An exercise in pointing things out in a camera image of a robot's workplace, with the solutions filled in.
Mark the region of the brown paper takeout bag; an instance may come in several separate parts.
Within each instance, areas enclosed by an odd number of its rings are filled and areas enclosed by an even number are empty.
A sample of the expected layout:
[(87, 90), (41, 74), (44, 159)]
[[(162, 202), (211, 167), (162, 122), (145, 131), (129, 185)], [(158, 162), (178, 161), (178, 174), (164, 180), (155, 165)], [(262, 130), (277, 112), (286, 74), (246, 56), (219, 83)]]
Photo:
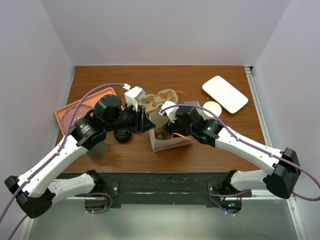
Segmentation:
[(147, 94), (141, 100), (141, 104), (145, 107), (149, 119), (155, 124), (155, 128), (149, 131), (151, 148), (154, 152), (173, 149), (194, 142), (194, 138), (185, 134), (170, 134), (163, 129), (168, 122), (168, 117), (159, 114), (165, 101), (171, 101), (180, 104), (186, 100), (186, 95), (180, 91), (165, 89), (157, 94)]

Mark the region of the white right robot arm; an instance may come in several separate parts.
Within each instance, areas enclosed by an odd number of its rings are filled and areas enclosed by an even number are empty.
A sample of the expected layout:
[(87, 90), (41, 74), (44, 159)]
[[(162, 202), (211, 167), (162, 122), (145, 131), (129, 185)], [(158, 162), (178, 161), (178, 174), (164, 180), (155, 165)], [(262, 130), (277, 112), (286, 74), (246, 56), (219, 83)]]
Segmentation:
[(300, 165), (298, 156), (293, 149), (280, 150), (260, 144), (216, 118), (204, 119), (198, 110), (191, 104), (163, 106), (160, 114), (169, 118), (163, 128), (171, 134), (191, 136), (201, 144), (231, 152), (259, 168), (231, 170), (221, 183), (214, 186), (214, 193), (233, 197), (245, 190), (268, 190), (282, 199), (291, 196), (301, 174), (297, 169)]

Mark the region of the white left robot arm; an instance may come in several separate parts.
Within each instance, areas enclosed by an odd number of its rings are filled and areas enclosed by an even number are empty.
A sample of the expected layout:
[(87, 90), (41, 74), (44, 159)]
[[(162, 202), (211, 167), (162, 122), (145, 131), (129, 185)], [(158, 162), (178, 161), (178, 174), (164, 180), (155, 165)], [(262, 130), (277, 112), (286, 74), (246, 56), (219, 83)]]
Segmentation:
[(70, 133), (37, 165), (23, 175), (9, 176), (4, 183), (31, 219), (69, 197), (86, 194), (99, 196), (106, 184), (95, 170), (70, 179), (57, 177), (73, 161), (103, 142), (108, 132), (129, 130), (133, 134), (143, 134), (153, 128), (155, 124), (148, 118), (143, 106), (122, 108), (119, 96), (105, 95), (74, 123)]

